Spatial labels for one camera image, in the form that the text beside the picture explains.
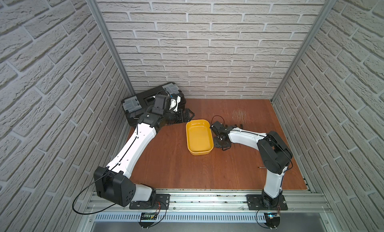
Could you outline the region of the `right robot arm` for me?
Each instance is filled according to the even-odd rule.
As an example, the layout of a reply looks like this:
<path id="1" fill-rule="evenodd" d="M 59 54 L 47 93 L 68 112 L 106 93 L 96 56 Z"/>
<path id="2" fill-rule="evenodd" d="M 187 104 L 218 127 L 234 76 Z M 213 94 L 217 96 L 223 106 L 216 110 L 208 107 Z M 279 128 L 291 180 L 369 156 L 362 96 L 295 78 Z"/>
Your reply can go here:
<path id="1" fill-rule="evenodd" d="M 214 147 L 223 151 L 232 144 L 240 144 L 259 151 L 267 169 L 266 183 L 262 190 L 261 203 L 265 208 L 277 206 L 282 195 L 286 171 L 293 167 L 293 154 L 277 132 L 256 133 L 238 127 L 226 127 L 220 122 L 211 125 L 215 134 Z"/>

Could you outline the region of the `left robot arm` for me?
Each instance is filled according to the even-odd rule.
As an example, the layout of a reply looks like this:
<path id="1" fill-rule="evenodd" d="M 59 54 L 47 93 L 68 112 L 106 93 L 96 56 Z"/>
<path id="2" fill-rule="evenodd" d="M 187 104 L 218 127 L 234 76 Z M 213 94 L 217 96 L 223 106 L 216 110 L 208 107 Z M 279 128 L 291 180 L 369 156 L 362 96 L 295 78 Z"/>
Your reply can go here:
<path id="1" fill-rule="evenodd" d="M 194 117 L 194 113 L 182 106 L 183 98 L 180 93 L 155 96 L 153 103 L 138 118 L 136 131 L 117 156 L 106 167 L 95 170 L 96 192 L 100 198 L 121 207 L 131 202 L 148 207 L 156 204 L 155 188 L 135 184 L 130 178 L 145 148 L 162 127 L 186 123 Z"/>

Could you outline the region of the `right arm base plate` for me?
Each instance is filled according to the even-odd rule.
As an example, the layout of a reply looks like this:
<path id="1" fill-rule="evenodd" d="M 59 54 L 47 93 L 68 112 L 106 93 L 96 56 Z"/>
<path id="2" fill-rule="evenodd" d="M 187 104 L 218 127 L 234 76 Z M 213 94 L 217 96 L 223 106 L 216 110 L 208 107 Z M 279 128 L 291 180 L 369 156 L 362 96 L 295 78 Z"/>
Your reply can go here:
<path id="1" fill-rule="evenodd" d="M 288 205 L 285 197 L 280 194 L 276 198 L 271 199 L 269 196 L 260 194 L 246 195 L 248 208 L 250 211 L 268 210 L 268 211 L 287 211 Z"/>

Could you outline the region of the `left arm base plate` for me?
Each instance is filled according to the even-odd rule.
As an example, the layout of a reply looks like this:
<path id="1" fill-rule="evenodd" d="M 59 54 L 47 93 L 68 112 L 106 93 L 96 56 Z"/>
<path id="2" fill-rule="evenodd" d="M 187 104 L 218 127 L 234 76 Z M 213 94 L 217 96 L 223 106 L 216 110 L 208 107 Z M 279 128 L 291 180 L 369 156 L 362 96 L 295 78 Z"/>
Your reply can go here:
<path id="1" fill-rule="evenodd" d="M 165 211 L 169 208 L 170 194 L 153 194 L 146 202 L 131 202 L 130 210 L 161 210 Z"/>

